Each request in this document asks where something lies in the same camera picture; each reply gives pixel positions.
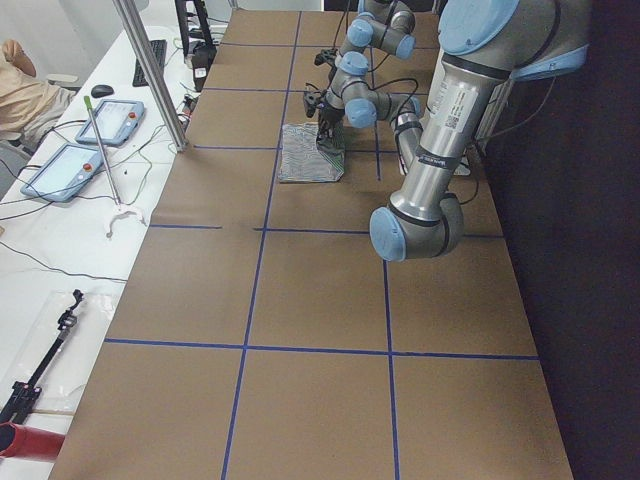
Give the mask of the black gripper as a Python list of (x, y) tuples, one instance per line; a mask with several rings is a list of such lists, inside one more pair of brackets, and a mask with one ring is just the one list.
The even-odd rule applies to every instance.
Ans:
[(325, 142), (327, 145), (334, 145), (334, 129), (336, 125), (342, 121), (344, 117), (344, 110), (336, 109), (328, 102), (321, 102), (318, 105), (317, 110), (319, 128), (316, 134), (316, 144), (322, 145)]

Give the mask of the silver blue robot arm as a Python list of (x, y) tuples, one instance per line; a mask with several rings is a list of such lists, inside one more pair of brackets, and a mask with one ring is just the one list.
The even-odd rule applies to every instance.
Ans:
[(359, 1), (358, 15), (337, 49), (337, 62), (348, 52), (363, 53), (367, 47), (406, 60), (415, 48), (414, 28), (414, 13), (403, 1)]
[(328, 58), (328, 88), (307, 103), (318, 120), (317, 141), (329, 144), (348, 121), (393, 128), (407, 173), (402, 187), (370, 218), (378, 255), (388, 261), (450, 252), (463, 233), (463, 213), (448, 189), (494, 89), (508, 81), (556, 77), (586, 59), (592, 5), (588, 1), (450, 1), (441, 14), (441, 50), (429, 108), (407, 94), (368, 85), (368, 47), (398, 58), (414, 50), (415, 18), (400, 1), (363, 1), (342, 45)]

